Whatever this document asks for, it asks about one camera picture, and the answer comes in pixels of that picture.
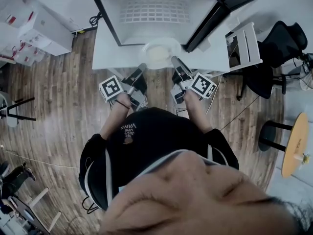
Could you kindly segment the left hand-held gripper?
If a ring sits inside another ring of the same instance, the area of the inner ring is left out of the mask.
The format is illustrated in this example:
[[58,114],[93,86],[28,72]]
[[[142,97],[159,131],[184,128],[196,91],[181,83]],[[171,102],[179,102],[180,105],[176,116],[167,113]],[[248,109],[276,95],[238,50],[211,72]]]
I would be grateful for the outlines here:
[[146,68],[146,63],[141,63],[127,79],[119,81],[114,75],[101,82],[99,91],[104,101],[113,103],[119,94],[124,93],[129,96],[133,111],[139,111],[147,103],[145,96],[147,84],[142,75]]

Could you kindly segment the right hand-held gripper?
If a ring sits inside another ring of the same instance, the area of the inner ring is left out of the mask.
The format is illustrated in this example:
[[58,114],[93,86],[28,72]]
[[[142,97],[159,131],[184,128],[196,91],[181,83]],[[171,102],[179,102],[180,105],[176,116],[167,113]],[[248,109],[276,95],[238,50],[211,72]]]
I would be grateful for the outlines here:
[[187,90],[192,90],[200,98],[210,98],[217,88],[213,81],[201,73],[197,73],[193,78],[189,68],[177,56],[172,56],[171,61],[176,70],[172,77],[174,86],[171,89],[171,95],[176,104],[181,104],[184,101],[183,97]]

